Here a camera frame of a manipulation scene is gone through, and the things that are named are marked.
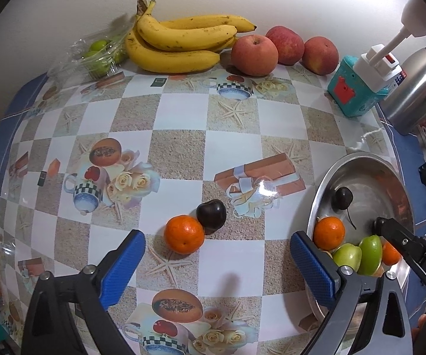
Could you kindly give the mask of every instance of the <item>blue gripper pad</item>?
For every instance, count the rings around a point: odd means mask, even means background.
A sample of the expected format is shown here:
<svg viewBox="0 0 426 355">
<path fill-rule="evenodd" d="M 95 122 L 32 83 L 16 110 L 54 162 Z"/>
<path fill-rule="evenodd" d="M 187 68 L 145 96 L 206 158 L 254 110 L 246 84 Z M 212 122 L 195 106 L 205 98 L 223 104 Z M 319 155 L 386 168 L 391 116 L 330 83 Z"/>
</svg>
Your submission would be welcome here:
<svg viewBox="0 0 426 355">
<path fill-rule="evenodd" d="M 101 279 L 99 301 L 105 309 L 115 305 L 124 292 L 146 249 L 146 238 L 141 231 L 132 230 L 120 246 L 103 258 L 98 268 L 106 271 Z"/>
<path fill-rule="evenodd" d="M 340 287 L 338 266 L 326 253 L 320 252 L 303 231 L 290 238 L 290 253 L 318 304 L 331 308 Z"/>
</svg>

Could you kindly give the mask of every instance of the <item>metal bolt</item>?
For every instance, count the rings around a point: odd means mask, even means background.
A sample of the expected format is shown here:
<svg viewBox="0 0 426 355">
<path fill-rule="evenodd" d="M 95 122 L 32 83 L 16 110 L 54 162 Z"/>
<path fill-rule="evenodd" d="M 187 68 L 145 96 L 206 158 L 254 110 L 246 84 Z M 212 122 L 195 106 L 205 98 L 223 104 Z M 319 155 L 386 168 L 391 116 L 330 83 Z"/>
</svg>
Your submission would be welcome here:
<svg viewBox="0 0 426 355">
<path fill-rule="evenodd" d="M 49 271 L 42 272 L 39 275 L 40 280 L 49 280 L 51 273 Z"/>
<path fill-rule="evenodd" d="M 85 265 L 85 267 L 83 268 L 83 273 L 86 275 L 94 274 L 95 271 L 96 271 L 96 266 L 93 264 Z"/>
<path fill-rule="evenodd" d="M 395 280 L 397 279 L 397 275 L 393 271 L 387 271 L 386 276 L 388 279 Z"/>
<path fill-rule="evenodd" d="M 342 265 L 339 270 L 344 275 L 351 275 L 353 273 L 353 269 L 349 265 Z"/>
</svg>

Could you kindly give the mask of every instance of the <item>teal box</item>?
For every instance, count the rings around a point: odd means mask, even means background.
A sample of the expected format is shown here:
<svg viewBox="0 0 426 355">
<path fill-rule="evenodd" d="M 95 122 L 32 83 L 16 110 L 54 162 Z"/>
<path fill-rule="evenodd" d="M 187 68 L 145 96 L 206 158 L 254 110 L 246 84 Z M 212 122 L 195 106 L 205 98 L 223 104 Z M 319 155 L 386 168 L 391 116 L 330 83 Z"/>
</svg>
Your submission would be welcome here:
<svg viewBox="0 0 426 355">
<path fill-rule="evenodd" d="M 330 83 L 328 92 L 337 102 L 346 117 L 361 116 L 389 93 L 388 88 L 373 92 L 354 72 L 354 56 L 344 56 Z"/>
</svg>

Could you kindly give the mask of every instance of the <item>banana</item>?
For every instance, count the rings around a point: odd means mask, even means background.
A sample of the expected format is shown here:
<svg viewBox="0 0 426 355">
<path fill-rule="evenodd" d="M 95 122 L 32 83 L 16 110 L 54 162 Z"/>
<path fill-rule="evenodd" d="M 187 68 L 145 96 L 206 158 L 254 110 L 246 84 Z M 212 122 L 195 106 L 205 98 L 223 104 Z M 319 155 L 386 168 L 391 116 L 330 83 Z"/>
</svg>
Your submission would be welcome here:
<svg viewBox="0 0 426 355">
<path fill-rule="evenodd" d="M 150 47 L 138 34 L 137 24 L 125 39 L 129 58 L 144 70 L 157 73 L 189 73 L 207 70 L 220 60 L 210 51 L 162 52 Z"/>
<path fill-rule="evenodd" d="M 183 17 L 177 20 L 161 21 L 163 26 L 171 29 L 198 29 L 216 25 L 233 25 L 238 33 L 251 32 L 256 26 L 244 17 L 234 14 L 206 14 L 203 16 Z"/>
<path fill-rule="evenodd" d="M 223 44 L 220 44 L 216 47 L 207 49 L 208 51 L 211 52 L 217 52 L 220 53 L 223 49 L 227 49 L 227 48 L 232 48 L 234 43 L 238 40 L 238 38 L 236 36 L 231 37 L 228 41 L 224 42 Z"/>
<path fill-rule="evenodd" d="M 170 29 L 152 17 L 155 0 L 137 23 L 137 31 L 150 45 L 163 51 L 197 51 L 223 44 L 238 31 L 232 25 L 217 25 L 200 29 Z"/>
</svg>

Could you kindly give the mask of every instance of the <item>stainless steel tray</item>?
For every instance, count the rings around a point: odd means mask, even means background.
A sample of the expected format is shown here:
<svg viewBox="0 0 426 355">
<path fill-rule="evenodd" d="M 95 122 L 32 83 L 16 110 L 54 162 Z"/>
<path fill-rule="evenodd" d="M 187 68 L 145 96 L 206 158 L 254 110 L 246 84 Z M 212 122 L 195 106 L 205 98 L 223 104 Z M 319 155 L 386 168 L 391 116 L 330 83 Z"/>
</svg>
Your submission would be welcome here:
<svg viewBox="0 0 426 355">
<path fill-rule="evenodd" d="M 353 193 L 349 214 L 357 229 L 355 230 L 346 211 L 334 211 L 331 195 L 339 187 L 346 186 Z M 359 244 L 362 238 L 372 235 L 372 222 L 378 217 L 394 218 L 405 228 L 414 232 L 414 221 L 407 192 L 394 173 L 392 166 L 371 153 L 353 153 L 338 160 L 328 171 L 318 187 L 313 200 L 307 235 L 313 237 L 313 229 L 318 219 L 336 216 L 346 228 L 345 242 Z M 384 270 L 396 272 L 401 288 L 409 276 L 409 266 L 404 260 L 391 267 L 383 265 Z M 318 305 L 312 292 L 306 286 L 307 298 L 313 314 L 321 323 L 328 310 Z M 349 325 L 347 334 L 355 334 L 363 318 L 365 303 L 358 304 Z"/>
</svg>

